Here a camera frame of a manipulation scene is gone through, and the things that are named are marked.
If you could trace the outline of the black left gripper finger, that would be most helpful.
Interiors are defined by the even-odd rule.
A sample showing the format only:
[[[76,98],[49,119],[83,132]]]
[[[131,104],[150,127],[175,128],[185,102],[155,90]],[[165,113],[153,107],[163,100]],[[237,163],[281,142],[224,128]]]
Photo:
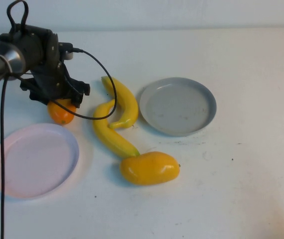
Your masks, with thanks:
[[[71,97],[71,104],[77,109],[80,107],[83,100],[83,94],[73,94]]]
[[[41,95],[38,95],[36,93],[29,93],[29,98],[32,100],[32,101],[38,101],[44,105],[47,105],[48,104],[48,99],[46,97],[43,97]]]

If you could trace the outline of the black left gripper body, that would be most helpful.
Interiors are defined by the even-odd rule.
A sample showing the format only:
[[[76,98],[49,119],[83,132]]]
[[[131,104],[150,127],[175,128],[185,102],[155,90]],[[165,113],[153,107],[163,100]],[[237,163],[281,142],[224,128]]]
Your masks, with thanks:
[[[30,71],[33,77],[27,82],[53,99],[81,100],[90,94],[90,85],[71,78],[63,62],[54,67],[42,64]]]

